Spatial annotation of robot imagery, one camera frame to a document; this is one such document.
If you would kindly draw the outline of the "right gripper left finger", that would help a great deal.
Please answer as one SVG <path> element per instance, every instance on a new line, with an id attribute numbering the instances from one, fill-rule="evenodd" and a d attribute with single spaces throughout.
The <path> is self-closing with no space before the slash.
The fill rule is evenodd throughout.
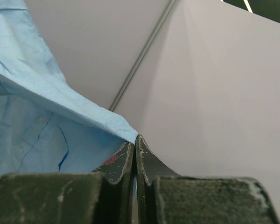
<path id="1" fill-rule="evenodd" d="M 134 145 L 91 173 L 10 173 L 0 177 L 0 224 L 129 224 Z"/>

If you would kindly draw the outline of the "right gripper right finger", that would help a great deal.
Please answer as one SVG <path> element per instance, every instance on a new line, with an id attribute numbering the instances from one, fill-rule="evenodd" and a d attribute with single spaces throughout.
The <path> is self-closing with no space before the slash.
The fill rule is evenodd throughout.
<path id="1" fill-rule="evenodd" d="M 248 177 L 203 178 L 177 174 L 135 142 L 141 224 L 278 224 L 262 184 Z"/>

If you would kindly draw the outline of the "light blue shirt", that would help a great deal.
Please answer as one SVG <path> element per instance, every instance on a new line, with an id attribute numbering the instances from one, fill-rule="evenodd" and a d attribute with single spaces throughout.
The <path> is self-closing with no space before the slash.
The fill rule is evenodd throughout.
<path id="1" fill-rule="evenodd" d="M 91 172 L 137 132 L 71 89 L 22 0 L 0 0 L 0 176 Z"/>

